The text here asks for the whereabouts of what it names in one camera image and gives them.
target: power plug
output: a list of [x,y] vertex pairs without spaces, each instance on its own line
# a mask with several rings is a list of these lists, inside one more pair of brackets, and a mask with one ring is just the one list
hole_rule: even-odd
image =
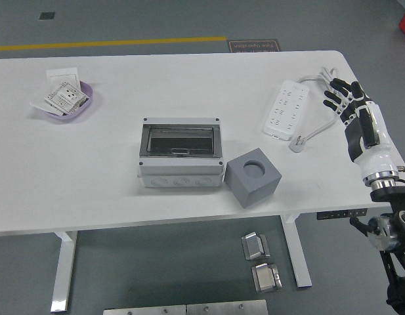
[[310,89],[285,80],[268,115],[263,131],[274,138],[290,140],[300,120]]
[[289,143],[288,148],[292,149],[295,153],[300,153],[305,148],[305,144],[305,139],[298,136]]

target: square hole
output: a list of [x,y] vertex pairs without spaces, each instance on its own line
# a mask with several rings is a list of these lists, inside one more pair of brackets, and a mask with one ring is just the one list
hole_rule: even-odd
[[55,12],[42,12],[39,15],[39,20],[53,20]]

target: purple bowl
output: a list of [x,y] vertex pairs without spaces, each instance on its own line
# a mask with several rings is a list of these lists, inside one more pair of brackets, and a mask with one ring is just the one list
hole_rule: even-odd
[[82,81],[80,81],[79,84],[81,85],[81,92],[83,92],[85,95],[87,95],[89,97],[88,101],[86,101],[80,108],[78,108],[72,114],[62,115],[62,116],[55,115],[55,114],[48,113],[48,112],[45,112],[45,113],[56,119],[59,119],[59,120],[71,119],[71,118],[74,118],[79,113],[81,113],[88,105],[90,105],[90,103],[93,99],[93,89],[91,88],[90,85],[88,85]]

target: yellow floor line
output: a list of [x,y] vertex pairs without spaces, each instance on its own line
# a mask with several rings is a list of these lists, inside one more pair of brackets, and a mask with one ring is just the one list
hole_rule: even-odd
[[85,41],[85,42],[79,42],[79,43],[53,43],[53,44],[0,46],[0,51],[19,51],[22,49],[51,49],[51,48],[71,48],[71,47],[164,44],[164,43],[195,43],[195,42],[202,42],[202,41],[226,41],[226,40],[227,40],[227,38],[225,36],[213,36],[213,37],[132,39],[132,40],[126,40],[126,41]]

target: knockout hole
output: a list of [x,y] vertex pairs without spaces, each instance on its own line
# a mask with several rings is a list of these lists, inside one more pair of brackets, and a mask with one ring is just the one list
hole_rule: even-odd
[[253,179],[259,179],[265,175],[265,166],[259,161],[247,161],[243,166],[244,173]]

